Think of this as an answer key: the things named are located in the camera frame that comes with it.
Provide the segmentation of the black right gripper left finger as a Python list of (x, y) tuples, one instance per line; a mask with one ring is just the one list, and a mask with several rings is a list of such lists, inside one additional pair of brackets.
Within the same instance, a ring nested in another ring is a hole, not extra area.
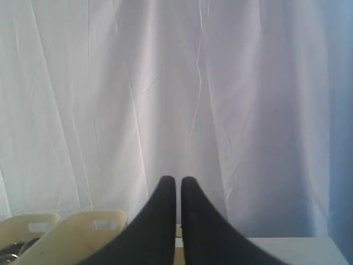
[(113, 240), (80, 264), (173, 264), (176, 236), (176, 184), (160, 178), (146, 205)]

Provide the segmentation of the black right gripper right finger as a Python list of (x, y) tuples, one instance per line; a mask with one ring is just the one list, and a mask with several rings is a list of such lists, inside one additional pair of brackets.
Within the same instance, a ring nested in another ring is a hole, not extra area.
[(285, 264), (232, 227), (190, 176), (181, 181), (181, 229), (186, 264)]

